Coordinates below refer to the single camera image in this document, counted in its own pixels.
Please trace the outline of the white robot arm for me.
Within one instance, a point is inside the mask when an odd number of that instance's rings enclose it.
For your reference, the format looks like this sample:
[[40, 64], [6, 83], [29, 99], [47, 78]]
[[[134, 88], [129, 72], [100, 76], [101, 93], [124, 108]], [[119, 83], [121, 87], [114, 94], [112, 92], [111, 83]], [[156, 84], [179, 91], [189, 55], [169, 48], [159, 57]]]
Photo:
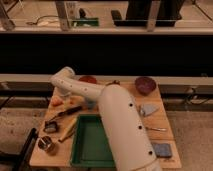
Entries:
[[131, 93], [119, 84], [99, 85], [74, 79], [64, 67], [51, 83], [66, 96], [70, 93], [96, 101], [117, 171], [162, 171]]

